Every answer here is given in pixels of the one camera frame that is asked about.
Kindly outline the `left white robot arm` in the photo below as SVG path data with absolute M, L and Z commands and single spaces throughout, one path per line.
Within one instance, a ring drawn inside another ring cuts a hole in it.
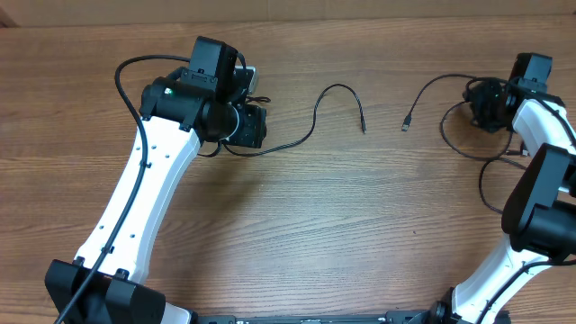
M 60 323 L 195 323 L 197 314 L 145 285 L 159 227 L 202 144 L 257 149 L 266 110 L 247 103 L 257 71 L 230 45 L 196 40 L 180 67 L 147 85 L 131 107 L 129 160 L 89 238 L 45 276 Z

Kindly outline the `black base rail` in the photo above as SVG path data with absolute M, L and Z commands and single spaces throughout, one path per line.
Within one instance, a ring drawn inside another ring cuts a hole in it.
M 195 324 L 420 324 L 428 322 L 428 310 L 389 310 L 369 315 L 310 315 L 235 317 L 198 316 Z

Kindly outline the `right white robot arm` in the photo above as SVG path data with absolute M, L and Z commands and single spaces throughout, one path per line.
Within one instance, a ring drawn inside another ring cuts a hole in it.
M 428 312 L 429 323 L 507 323 L 504 305 L 538 274 L 575 263 L 575 130 L 548 94 L 552 58 L 517 55 L 508 80 L 473 78 L 463 99 L 479 128 L 517 134 L 530 164 L 501 211 L 504 236 L 465 281 Z

